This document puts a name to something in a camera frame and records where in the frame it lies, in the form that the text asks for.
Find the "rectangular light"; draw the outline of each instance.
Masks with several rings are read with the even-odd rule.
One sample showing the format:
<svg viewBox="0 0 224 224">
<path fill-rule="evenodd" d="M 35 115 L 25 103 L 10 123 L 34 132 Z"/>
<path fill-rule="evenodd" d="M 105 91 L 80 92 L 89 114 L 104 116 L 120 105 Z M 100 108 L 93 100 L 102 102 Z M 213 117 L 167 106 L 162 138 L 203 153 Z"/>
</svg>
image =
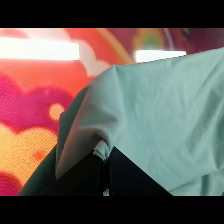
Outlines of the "rectangular light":
<svg viewBox="0 0 224 224">
<path fill-rule="evenodd" d="M 163 51 L 163 50 L 137 50 L 135 52 L 135 61 L 148 62 L 160 59 L 174 58 L 186 55 L 185 51 Z"/>
<path fill-rule="evenodd" d="M 79 45 L 69 41 L 0 37 L 0 59 L 79 60 Z"/>
</svg>

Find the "gray-green cloth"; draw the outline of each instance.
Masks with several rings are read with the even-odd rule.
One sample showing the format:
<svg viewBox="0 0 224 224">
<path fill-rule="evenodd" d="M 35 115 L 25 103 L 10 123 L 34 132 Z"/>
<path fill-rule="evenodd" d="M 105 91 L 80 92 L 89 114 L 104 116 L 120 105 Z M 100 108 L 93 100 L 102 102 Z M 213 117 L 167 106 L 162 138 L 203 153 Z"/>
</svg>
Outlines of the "gray-green cloth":
<svg viewBox="0 0 224 224">
<path fill-rule="evenodd" d="M 222 195 L 224 48 L 103 72 L 62 114 L 56 159 L 20 195 L 44 186 L 43 164 L 58 179 L 91 150 L 106 160 L 114 146 L 172 195 Z"/>
</svg>

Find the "yellow circle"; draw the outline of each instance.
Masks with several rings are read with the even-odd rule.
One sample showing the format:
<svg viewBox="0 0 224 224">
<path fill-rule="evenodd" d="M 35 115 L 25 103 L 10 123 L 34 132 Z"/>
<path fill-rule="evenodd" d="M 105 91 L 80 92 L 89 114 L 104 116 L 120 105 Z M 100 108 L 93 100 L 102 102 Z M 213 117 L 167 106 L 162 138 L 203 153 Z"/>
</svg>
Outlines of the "yellow circle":
<svg viewBox="0 0 224 224">
<path fill-rule="evenodd" d="M 49 115 L 51 117 L 51 119 L 57 121 L 59 120 L 60 114 L 62 112 L 64 112 L 64 107 L 59 104 L 59 103 L 55 103 L 53 105 L 51 105 L 50 110 L 49 110 Z"/>
</svg>

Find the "yellow cloud shape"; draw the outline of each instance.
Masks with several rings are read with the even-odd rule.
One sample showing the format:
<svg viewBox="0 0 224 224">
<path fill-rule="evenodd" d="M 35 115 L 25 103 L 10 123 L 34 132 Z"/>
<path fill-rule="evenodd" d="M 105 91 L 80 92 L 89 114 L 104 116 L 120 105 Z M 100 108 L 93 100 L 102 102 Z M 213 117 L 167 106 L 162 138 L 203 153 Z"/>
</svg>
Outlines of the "yellow cloud shape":
<svg viewBox="0 0 224 224">
<path fill-rule="evenodd" d="M 57 142 L 44 128 L 30 128 L 18 134 L 0 124 L 0 171 L 15 175 L 24 185 Z"/>
</svg>

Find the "colorful background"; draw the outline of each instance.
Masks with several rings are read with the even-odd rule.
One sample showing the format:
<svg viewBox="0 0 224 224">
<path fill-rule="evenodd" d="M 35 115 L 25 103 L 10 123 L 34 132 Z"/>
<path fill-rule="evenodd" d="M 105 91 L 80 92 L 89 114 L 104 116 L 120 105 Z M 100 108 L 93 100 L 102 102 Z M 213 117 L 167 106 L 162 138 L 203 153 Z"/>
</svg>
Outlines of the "colorful background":
<svg viewBox="0 0 224 224">
<path fill-rule="evenodd" d="M 137 49 L 224 46 L 222 28 L 0 28 L 1 36 L 73 40 L 80 60 L 0 60 L 0 196 L 18 195 L 56 144 L 60 113 L 102 71 L 134 63 Z"/>
</svg>

